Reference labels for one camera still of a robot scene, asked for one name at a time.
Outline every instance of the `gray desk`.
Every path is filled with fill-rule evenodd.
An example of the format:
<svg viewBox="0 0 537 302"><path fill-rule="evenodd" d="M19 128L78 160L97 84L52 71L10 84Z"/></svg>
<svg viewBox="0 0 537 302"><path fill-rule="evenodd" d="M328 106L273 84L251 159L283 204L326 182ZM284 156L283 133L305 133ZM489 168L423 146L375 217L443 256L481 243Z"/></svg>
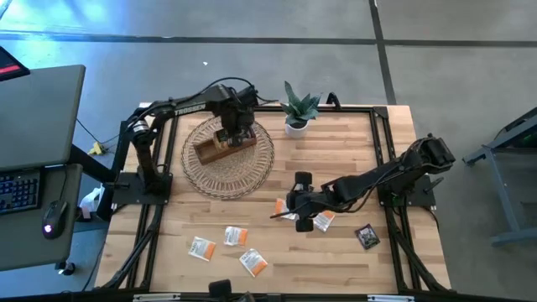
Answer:
<svg viewBox="0 0 537 302"><path fill-rule="evenodd" d="M70 157L84 65L31 70L0 82L0 171L64 164Z"/></svg>
<svg viewBox="0 0 537 302"><path fill-rule="evenodd" d="M47 168L41 177L44 185L41 207L0 216L3 229L0 232L0 271L59 263L69 257L81 176L82 166L79 164ZM64 180L62 199L69 203L65 230L56 239L45 239L41 231L42 217L50 202L59 199Z"/></svg>
<svg viewBox="0 0 537 302"><path fill-rule="evenodd" d="M83 65L44 68L0 82L0 171L68 165L44 172L39 209L0 216L0 270L65 261L81 173L102 183L116 178L114 172L72 144L85 70ZM47 240L41 233L43 213L51 201L60 198L65 171L63 198L70 204L65 230L60 237ZM111 199L112 192L105 190L105 207ZM109 207L105 210L109 219L112 211Z"/></svg>

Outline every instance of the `snack packet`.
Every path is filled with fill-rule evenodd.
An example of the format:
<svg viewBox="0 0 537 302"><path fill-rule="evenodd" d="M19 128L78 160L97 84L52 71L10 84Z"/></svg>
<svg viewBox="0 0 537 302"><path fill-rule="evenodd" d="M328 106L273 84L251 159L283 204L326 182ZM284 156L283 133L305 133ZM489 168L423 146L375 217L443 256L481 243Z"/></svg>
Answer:
<svg viewBox="0 0 537 302"><path fill-rule="evenodd" d="M287 205L285 204L285 200L281 198L276 199L276 212L274 214L279 214L288 211ZM282 218L290 219L290 220L296 220L296 214L287 214L281 216Z"/></svg>
<svg viewBox="0 0 537 302"><path fill-rule="evenodd" d="M215 247L216 243L212 241L194 237L194 241L192 242L188 254L205 261L211 261L212 254L215 252Z"/></svg>
<svg viewBox="0 0 537 302"><path fill-rule="evenodd" d="M250 248L240 258L242 265L255 278L261 271L269 265L258 251Z"/></svg>
<svg viewBox="0 0 537 302"><path fill-rule="evenodd" d="M380 243L380 239L378 239L377 234L375 233L373 227L370 224L367 224L366 226L357 229L354 233L360 240L360 243L362 244L363 248L367 250Z"/></svg>
<svg viewBox="0 0 537 302"><path fill-rule="evenodd" d="M246 235L248 234L247 229L240 227L228 226L226 227L226 239L224 239L224 244L228 246L241 246L246 245Z"/></svg>
<svg viewBox="0 0 537 302"><path fill-rule="evenodd" d="M313 224L316 228L319 230L326 232L328 230L328 227L334 220L334 213L330 211L323 211L322 213L319 213L315 218L313 218Z"/></svg>

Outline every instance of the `wooden holder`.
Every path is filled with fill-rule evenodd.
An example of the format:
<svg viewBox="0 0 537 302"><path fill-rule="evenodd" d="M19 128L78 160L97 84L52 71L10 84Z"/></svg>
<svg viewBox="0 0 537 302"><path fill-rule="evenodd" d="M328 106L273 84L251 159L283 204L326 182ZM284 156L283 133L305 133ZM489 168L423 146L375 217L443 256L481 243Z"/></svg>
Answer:
<svg viewBox="0 0 537 302"><path fill-rule="evenodd" d="M215 160L224 158L230 154L234 154L244 148L248 148L258 143L258 139L253 134L252 138L244 139L240 147L229 147L227 142L219 142L216 135L213 139L207 139L205 142L194 145L194 150L202 165L212 163Z"/></svg>

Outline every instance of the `orange and white packet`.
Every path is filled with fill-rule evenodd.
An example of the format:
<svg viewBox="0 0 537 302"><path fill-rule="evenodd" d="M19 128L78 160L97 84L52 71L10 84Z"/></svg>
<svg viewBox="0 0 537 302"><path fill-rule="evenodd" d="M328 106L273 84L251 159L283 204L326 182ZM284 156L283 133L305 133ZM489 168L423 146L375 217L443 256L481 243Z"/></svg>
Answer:
<svg viewBox="0 0 537 302"><path fill-rule="evenodd" d="M244 247L246 245L247 234L247 229L228 226L226 227L226 239L224 240L224 244L229 246L239 245L241 247Z"/></svg>
<svg viewBox="0 0 537 302"><path fill-rule="evenodd" d="M269 265L261 254L250 248L244 255L241 256L241 263L246 270L255 278L261 271Z"/></svg>
<svg viewBox="0 0 537 302"><path fill-rule="evenodd" d="M285 204L285 200L281 199L281 198L277 198L276 199L276 212L274 214L279 214L279 213L284 213L286 211L289 211L289 208L287 207L287 205ZM296 214L287 214L287 215L283 215L281 216L282 218L286 218L286 219L290 219L290 220L296 220Z"/></svg>
<svg viewBox="0 0 537 302"><path fill-rule="evenodd" d="M319 213L315 218L313 218L313 224L315 227L317 227L319 230L326 232L328 230L328 227L334 220L334 213L330 211L323 211Z"/></svg>
<svg viewBox="0 0 537 302"><path fill-rule="evenodd" d="M194 237L189 255L205 261L211 261L212 254L215 252L216 243L203 238Z"/></svg>

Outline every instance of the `keyboard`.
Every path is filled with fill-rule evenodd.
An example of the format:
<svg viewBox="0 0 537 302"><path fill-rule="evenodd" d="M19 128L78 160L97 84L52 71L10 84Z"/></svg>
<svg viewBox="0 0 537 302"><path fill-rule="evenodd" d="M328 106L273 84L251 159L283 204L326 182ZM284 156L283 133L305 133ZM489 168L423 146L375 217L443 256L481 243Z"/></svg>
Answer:
<svg viewBox="0 0 537 302"><path fill-rule="evenodd" d="M39 169L0 173L0 215L39 207Z"/></svg>

